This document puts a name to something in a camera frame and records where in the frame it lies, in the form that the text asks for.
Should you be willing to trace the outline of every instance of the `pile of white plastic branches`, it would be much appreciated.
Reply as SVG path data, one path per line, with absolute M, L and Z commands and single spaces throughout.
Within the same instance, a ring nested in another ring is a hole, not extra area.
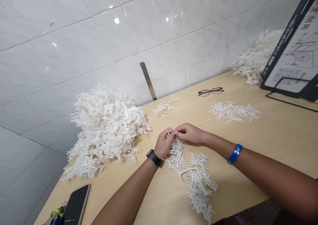
M 93 177 L 100 174 L 107 161 L 128 160 L 137 164 L 135 137 L 151 130 L 141 107 L 136 107 L 126 94 L 107 92 L 101 85 L 91 92 L 77 96 L 77 112 L 72 121 L 82 127 L 79 140 L 68 151 L 72 164 L 65 169 L 62 180 L 74 177 Z
M 243 117 L 249 118 L 250 121 L 255 121 L 262 116 L 262 113 L 252 108 L 250 104 L 248 104 L 247 107 L 235 105 L 236 103 L 228 101 L 226 101 L 226 103 L 215 103 L 214 101 L 213 103 L 209 103 L 209 105 L 210 104 L 213 104 L 210 113 L 215 116 L 215 121 L 225 117 L 225 119 L 228 119 L 226 124 L 230 122 L 244 123 Z
M 193 208 L 197 214 L 203 213 L 204 218 L 211 224 L 212 220 L 212 206 L 210 204 L 209 197 L 212 191 L 218 189 L 218 185 L 211 181 L 209 177 L 209 158 L 203 154 L 190 153 L 190 164 L 188 168 L 185 162 L 185 156 L 183 154 L 183 144 L 178 139 L 172 144 L 172 149 L 169 152 L 172 155 L 172 159 L 164 159 L 169 164 L 169 167 L 178 172 L 180 178 L 187 184 L 190 191 L 188 192 L 189 198 L 192 200 Z M 183 174 L 187 174 L 187 181 L 182 178 Z
M 179 100 L 180 97 L 175 97 L 172 99 L 172 101 L 168 102 L 167 104 L 162 104 L 160 103 L 158 105 L 158 108 L 157 109 L 154 109 L 153 112 L 156 114 L 158 114 L 158 117 L 161 116 L 161 114 L 167 114 L 169 113 L 171 110 L 176 110 L 177 108 L 173 108 L 172 106 L 170 106 L 169 104 L 170 103 L 173 103 L 173 102 L 176 102 L 176 101 L 180 101 Z
M 283 30 L 264 31 L 240 56 L 230 64 L 233 75 L 247 78 L 247 84 L 257 84 Z

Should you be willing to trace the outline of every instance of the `blue wristband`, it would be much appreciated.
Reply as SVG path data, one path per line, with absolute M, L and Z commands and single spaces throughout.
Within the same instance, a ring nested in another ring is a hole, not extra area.
M 237 144 L 232 155 L 230 156 L 228 163 L 229 164 L 234 164 L 235 161 L 237 160 L 238 156 L 240 155 L 241 151 L 243 149 L 243 146 L 241 146 L 240 144 Z

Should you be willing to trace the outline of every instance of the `forearm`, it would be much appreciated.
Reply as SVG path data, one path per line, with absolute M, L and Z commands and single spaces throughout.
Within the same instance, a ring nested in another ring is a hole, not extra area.
M 236 144 L 207 133 L 204 142 L 226 160 Z M 235 164 L 247 178 L 285 209 L 305 221 L 318 219 L 318 181 L 269 157 L 243 148 Z
M 155 169 L 155 163 L 147 158 L 105 204 L 92 225 L 131 224 Z

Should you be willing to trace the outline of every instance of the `eyeglasses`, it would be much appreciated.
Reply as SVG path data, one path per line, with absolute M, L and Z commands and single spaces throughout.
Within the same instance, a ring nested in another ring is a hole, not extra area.
M 222 87 L 216 87 L 216 88 L 213 88 L 212 90 L 202 90 L 199 92 L 199 96 L 208 96 L 210 95 L 210 92 L 214 94 L 221 94 L 222 92 L 224 92 L 224 90 Z

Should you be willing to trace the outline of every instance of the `human hand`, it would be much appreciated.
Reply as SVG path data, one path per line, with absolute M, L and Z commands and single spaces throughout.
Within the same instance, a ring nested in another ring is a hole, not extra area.
M 166 138 L 170 129 L 171 128 L 165 129 L 158 136 L 158 140 L 157 140 L 157 143 L 156 143 L 156 146 L 155 146 L 155 149 L 153 150 L 153 152 L 155 153 L 155 155 L 159 159 L 166 157 L 171 149 L 171 145 L 172 145 L 173 139 L 175 137 L 175 131 L 171 129 L 171 132 L 170 132 L 168 138 Z
M 178 126 L 175 131 L 176 137 L 181 140 L 190 141 L 193 143 L 204 142 L 204 138 L 207 134 L 208 132 L 201 130 L 189 123 L 184 123 L 181 126 Z

